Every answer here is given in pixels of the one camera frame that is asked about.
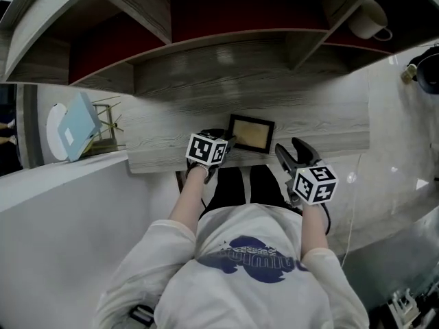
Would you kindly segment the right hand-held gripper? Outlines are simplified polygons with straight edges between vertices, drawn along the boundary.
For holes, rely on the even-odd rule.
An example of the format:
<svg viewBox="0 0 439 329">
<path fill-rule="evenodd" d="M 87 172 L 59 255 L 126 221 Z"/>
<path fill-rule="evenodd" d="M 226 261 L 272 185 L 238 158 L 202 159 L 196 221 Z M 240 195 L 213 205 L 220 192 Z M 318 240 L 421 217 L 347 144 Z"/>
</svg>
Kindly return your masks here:
<svg viewBox="0 0 439 329">
<path fill-rule="evenodd" d="M 281 144 L 275 145 L 275 154 L 282 169 L 293 178 L 286 182 L 291 205 L 305 202 L 322 204 L 333 199 L 339 179 L 331 165 L 317 165 L 298 169 L 300 165 L 316 165 L 321 161 L 319 153 L 307 142 L 293 137 L 292 145 L 297 153 L 295 160 Z"/>
</svg>

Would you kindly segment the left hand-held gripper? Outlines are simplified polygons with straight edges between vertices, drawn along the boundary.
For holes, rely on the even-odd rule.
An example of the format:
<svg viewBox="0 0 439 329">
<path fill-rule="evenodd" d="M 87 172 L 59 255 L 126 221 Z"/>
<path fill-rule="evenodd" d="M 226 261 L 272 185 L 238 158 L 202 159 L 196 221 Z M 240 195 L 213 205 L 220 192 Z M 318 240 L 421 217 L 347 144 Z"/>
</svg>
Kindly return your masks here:
<svg viewBox="0 0 439 329">
<path fill-rule="evenodd" d="M 192 134 L 185 155 L 187 174 L 196 165 L 204 166 L 208 171 L 204 182 L 208 183 L 235 143 L 235 135 L 230 136 L 228 140 L 225 139 L 224 129 L 211 128 Z"/>
</svg>

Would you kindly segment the black framed picture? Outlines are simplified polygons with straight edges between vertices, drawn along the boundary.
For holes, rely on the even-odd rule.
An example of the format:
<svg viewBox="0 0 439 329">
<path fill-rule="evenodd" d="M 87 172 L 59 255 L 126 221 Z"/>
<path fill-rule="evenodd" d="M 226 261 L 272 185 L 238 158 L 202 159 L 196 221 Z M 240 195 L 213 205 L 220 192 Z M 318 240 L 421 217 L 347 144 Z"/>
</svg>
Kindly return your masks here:
<svg viewBox="0 0 439 329">
<path fill-rule="evenodd" d="M 234 148 L 268 154 L 274 128 L 275 122 L 273 121 L 232 114 L 228 134 L 235 137 Z"/>
</svg>

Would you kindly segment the person's left forearm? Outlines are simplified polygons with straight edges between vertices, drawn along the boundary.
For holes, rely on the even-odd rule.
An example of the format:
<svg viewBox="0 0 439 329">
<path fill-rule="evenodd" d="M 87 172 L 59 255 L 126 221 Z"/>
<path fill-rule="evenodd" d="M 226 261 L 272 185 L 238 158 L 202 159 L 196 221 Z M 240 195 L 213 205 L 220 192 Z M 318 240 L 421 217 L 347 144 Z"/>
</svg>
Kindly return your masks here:
<svg viewBox="0 0 439 329">
<path fill-rule="evenodd" d="M 197 232 L 201 215 L 201 199 L 207 173 L 205 167 L 199 165 L 190 170 L 180 197 L 169 216 L 170 220 L 185 225 L 194 234 Z"/>
</svg>

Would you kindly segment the person's right forearm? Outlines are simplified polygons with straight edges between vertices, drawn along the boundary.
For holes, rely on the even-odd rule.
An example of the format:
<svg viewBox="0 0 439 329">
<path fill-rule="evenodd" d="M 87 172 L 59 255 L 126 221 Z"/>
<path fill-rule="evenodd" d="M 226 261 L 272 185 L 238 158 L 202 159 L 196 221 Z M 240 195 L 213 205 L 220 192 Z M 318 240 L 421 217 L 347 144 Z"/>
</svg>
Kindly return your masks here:
<svg viewBox="0 0 439 329">
<path fill-rule="evenodd" d="M 317 248 L 328 249 L 321 207 L 302 204 L 301 256 Z"/>
</svg>

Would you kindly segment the wooden shelf desk unit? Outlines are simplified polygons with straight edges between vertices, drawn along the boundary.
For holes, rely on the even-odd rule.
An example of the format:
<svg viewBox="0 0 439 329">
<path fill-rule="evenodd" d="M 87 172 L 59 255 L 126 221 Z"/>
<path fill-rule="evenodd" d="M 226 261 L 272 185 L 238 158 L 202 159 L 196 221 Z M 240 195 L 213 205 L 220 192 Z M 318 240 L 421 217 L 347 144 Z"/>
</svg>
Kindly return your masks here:
<svg viewBox="0 0 439 329">
<path fill-rule="evenodd" d="M 178 170 L 192 133 L 232 114 L 275 122 L 324 157 L 370 147 L 366 86 L 331 80 L 439 38 L 439 0 L 375 0 L 386 42 L 347 20 L 365 0 L 12 0 L 0 19 L 0 80 L 122 93 L 134 173 Z"/>
</svg>

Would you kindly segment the person's black trousers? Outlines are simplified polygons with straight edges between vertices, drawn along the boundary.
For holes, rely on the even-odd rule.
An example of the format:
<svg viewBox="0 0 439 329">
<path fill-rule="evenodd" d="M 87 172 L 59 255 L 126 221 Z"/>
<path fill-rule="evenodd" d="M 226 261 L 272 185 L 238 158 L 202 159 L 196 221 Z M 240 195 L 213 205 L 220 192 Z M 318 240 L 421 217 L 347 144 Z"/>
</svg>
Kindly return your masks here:
<svg viewBox="0 0 439 329">
<path fill-rule="evenodd" d="M 250 169 L 250 203 L 288 208 L 280 186 L 267 165 Z M 218 208 L 246 204 L 243 176 L 239 167 L 221 168 L 218 171 L 215 194 L 202 216 Z"/>
</svg>

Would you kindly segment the person's white printed shirt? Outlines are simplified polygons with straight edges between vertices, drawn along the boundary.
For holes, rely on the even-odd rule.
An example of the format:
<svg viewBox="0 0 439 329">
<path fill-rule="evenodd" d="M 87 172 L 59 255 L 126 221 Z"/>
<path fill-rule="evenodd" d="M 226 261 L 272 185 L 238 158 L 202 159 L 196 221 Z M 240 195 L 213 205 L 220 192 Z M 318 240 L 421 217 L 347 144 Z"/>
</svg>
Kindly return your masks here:
<svg viewBox="0 0 439 329">
<path fill-rule="evenodd" d="M 155 221 L 102 294 L 93 329 L 133 329 L 138 305 L 160 329 L 368 329 L 337 256 L 300 253 L 301 218 L 275 206 L 220 208 L 198 231 Z"/>
</svg>

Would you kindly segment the light blue flat box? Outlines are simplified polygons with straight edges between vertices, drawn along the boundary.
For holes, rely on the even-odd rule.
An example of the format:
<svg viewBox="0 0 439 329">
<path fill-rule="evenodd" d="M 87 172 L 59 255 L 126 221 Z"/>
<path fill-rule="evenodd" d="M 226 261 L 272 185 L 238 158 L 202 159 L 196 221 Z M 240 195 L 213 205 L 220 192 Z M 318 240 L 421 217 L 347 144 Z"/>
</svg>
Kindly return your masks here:
<svg viewBox="0 0 439 329">
<path fill-rule="evenodd" d="M 58 134 L 70 162 L 80 158 L 101 127 L 102 122 L 88 95 L 79 92 L 70 101 L 58 126 Z"/>
</svg>

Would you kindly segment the white mug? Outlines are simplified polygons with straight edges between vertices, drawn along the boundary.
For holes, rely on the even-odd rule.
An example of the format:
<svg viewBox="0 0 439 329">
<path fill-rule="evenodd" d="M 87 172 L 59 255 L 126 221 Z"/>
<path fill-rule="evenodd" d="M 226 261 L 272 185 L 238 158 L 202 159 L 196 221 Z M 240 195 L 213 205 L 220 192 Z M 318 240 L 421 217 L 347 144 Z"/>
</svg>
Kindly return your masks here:
<svg viewBox="0 0 439 329">
<path fill-rule="evenodd" d="M 365 0 L 348 18 L 349 30 L 358 38 L 374 38 L 381 42 L 392 39 L 388 29 L 388 18 L 383 8 L 375 0 Z"/>
</svg>

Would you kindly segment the black bag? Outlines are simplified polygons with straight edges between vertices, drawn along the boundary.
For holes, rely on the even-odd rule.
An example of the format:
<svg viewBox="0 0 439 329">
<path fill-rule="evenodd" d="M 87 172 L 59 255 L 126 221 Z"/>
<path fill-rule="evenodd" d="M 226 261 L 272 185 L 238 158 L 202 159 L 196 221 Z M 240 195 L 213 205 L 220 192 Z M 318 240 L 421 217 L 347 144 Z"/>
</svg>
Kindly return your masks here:
<svg viewBox="0 0 439 329">
<path fill-rule="evenodd" d="M 413 80 L 428 94 L 439 95 L 439 43 L 409 61 L 416 66 Z"/>
</svg>

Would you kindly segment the white round disc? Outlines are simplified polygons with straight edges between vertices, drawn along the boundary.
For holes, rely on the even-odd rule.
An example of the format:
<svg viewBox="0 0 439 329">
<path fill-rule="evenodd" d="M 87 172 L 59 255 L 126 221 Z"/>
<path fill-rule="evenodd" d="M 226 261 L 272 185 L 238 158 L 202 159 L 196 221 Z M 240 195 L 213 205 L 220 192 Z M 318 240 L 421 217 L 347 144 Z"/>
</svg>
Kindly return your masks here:
<svg viewBox="0 0 439 329">
<path fill-rule="evenodd" d="M 56 160 L 66 160 L 68 155 L 64 145 L 62 144 L 60 135 L 58 133 L 58 126 L 64 118 L 67 108 L 62 103 L 56 103 L 51 107 L 46 122 L 46 136 L 49 149 Z"/>
</svg>

